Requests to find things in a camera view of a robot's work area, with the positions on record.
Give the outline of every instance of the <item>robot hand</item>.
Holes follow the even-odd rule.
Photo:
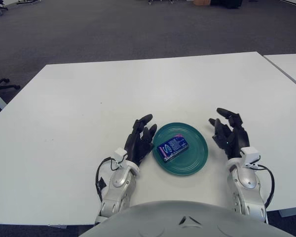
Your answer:
[[[152,120],[152,115],[146,115],[140,120],[136,120],[133,126],[133,131],[129,134],[125,150],[127,151],[127,160],[140,165],[144,157],[153,149],[152,138],[157,130],[157,125],[154,124],[148,129],[146,124]]]
[[[240,115],[222,108],[217,108],[217,112],[229,121],[233,130],[231,131],[227,124],[222,124],[218,118],[216,120],[210,118],[209,122],[215,127],[213,140],[225,151],[228,159],[241,157],[241,148],[249,147],[250,144],[248,134],[241,126]]]
[[[140,120],[136,120],[133,126],[133,131],[129,134],[125,148],[117,149],[113,157],[108,158],[114,160],[117,168],[111,169],[114,171],[110,178],[108,192],[104,199],[101,199],[101,188],[99,187],[98,194],[102,202],[100,215],[108,218],[129,207],[130,198],[136,187],[136,176],[139,174],[141,161],[153,149],[151,143],[152,138],[157,130],[157,125],[154,124],[150,129],[145,127],[152,119],[152,115],[146,115]]]

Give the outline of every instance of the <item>black robotic finger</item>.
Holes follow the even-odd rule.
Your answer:
[[[215,119],[210,118],[208,121],[211,123],[212,126],[215,126]]]
[[[149,129],[150,136],[153,137],[154,134],[156,133],[156,131],[157,131],[157,124],[154,124],[154,125],[151,126],[151,128]]]
[[[227,119],[229,121],[230,126],[241,128],[242,120],[239,114],[236,114],[232,111],[223,108],[217,108],[217,113],[219,113],[221,116]]]
[[[225,119],[228,119],[230,116],[236,115],[234,112],[223,109],[223,108],[217,108],[217,113],[219,113],[221,116],[223,116]]]
[[[144,125],[146,125],[151,120],[152,120],[152,114],[149,114],[149,115],[146,115],[146,116],[142,117],[139,121],[144,123]]]
[[[133,134],[140,134],[143,130],[146,124],[152,120],[152,114],[146,115],[142,117],[140,120],[136,120],[133,126]]]

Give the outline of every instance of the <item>gray carpet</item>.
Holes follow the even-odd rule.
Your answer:
[[[0,17],[0,78],[21,87],[46,64],[246,51],[296,53],[296,6],[244,0],[228,10],[184,0],[151,6],[146,0],[42,0],[9,6]],[[83,89],[83,78],[77,86]],[[6,102],[16,94],[0,91]],[[296,217],[290,218],[273,214],[270,222],[296,235]],[[76,236],[78,229],[0,225],[0,236]]]

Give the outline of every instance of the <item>black chair leg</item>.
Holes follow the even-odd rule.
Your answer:
[[[8,89],[8,88],[14,88],[14,89],[18,90],[21,87],[19,85],[0,85],[0,90]]]
[[[8,82],[10,82],[10,79],[2,78],[2,79],[0,80],[0,83],[2,83],[2,82],[8,83]]]

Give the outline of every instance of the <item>small box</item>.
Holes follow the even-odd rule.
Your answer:
[[[211,0],[194,0],[193,3],[196,6],[208,6],[211,4]]]
[[[177,134],[157,147],[164,162],[172,160],[188,148],[188,143],[181,134]]]

